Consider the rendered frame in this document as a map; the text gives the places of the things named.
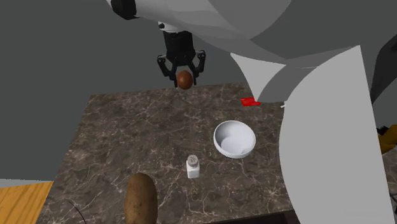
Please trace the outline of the yellow and black object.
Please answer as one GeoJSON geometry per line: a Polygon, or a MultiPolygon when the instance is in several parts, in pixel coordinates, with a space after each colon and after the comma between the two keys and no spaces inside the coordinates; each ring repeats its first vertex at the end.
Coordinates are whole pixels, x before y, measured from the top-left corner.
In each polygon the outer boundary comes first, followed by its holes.
{"type": "Polygon", "coordinates": [[[381,154],[385,154],[397,146],[397,124],[377,128],[377,133],[381,154]]]}

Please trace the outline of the brown potato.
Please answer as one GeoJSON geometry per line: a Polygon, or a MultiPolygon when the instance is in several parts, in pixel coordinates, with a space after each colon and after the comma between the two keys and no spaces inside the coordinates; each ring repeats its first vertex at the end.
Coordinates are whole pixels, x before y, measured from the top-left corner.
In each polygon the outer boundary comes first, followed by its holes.
{"type": "Polygon", "coordinates": [[[158,195],[150,176],[143,173],[131,175],[123,211],[126,224],[157,224],[158,195]]]}

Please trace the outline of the red flat card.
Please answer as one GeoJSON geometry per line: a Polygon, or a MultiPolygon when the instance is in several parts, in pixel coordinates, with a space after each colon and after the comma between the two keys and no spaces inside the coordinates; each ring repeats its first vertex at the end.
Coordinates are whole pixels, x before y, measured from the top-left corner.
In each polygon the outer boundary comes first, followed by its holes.
{"type": "Polygon", "coordinates": [[[254,97],[241,98],[240,101],[244,107],[261,105],[260,102],[255,101],[254,97]]]}

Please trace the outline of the white bowl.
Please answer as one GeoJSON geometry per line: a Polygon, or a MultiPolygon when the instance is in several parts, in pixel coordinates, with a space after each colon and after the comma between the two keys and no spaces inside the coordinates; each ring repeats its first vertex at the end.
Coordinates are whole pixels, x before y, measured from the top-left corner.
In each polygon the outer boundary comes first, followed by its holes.
{"type": "Polygon", "coordinates": [[[220,123],[213,132],[215,148],[228,158],[245,158],[254,149],[256,136],[252,128],[237,120],[220,123]]]}

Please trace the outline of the white salt shaker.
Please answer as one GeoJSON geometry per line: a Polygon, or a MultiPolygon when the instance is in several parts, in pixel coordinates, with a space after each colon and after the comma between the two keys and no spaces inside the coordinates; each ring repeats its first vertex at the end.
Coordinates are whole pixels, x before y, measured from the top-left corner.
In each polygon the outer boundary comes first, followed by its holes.
{"type": "Polygon", "coordinates": [[[189,155],[186,159],[186,171],[189,179],[198,178],[200,175],[200,163],[196,155],[189,155]]]}

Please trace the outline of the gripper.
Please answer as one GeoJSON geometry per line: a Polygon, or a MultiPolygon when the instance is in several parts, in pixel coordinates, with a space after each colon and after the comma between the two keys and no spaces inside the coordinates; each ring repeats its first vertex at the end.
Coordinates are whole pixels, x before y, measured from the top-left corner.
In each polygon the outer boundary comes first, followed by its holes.
{"type": "Polygon", "coordinates": [[[178,66],[188,66],[193,72],[193,84],[197,84],[197,78],[200,73],[204,72],[206,52],[201,50],[196,52],[193,47],[193,37],[188,31],[181,32],[163,32],[166,46],[166,54],[157,57],[157,64],[165,77],[168,77],[178,88],[176,70],[178,66]],[[198,65],[193,64],[193,58],[197,56],[198,65]],[[165,62],[169,60],[172,63],[171,69],[168,69],[165,62]]]}

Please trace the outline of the brown egg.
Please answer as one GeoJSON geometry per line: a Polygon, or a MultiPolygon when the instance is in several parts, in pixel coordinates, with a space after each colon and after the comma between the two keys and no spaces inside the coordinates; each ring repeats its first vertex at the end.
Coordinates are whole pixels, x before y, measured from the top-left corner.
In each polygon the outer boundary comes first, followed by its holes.
{"type": "Polygon", "coordinates": [[[187,70],[178,72],[178,75],[176,76],[176,81],[178,87],[182,90],[188,90],[193,86],[193,76],[187,70]]]}

